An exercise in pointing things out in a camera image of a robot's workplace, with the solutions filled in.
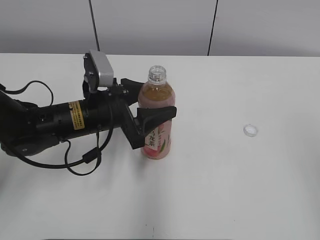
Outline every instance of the bottle label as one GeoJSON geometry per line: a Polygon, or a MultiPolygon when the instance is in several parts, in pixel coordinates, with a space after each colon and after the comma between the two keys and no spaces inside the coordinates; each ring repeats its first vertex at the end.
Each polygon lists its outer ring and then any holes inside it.
{"type": "Polygon", "coordinates": [[[161,158],[168,153],[171,146],[171,126],[172,121],[166,121],[156,127],[145,138],[145,146],[143,150],[149,157],[161,158]]]}
{"type": "Polygon", "coordinates": [[[156,127],[149,135],[145,138],[145,146],[157,151],[159,146],[159,127],[156,127]]]}

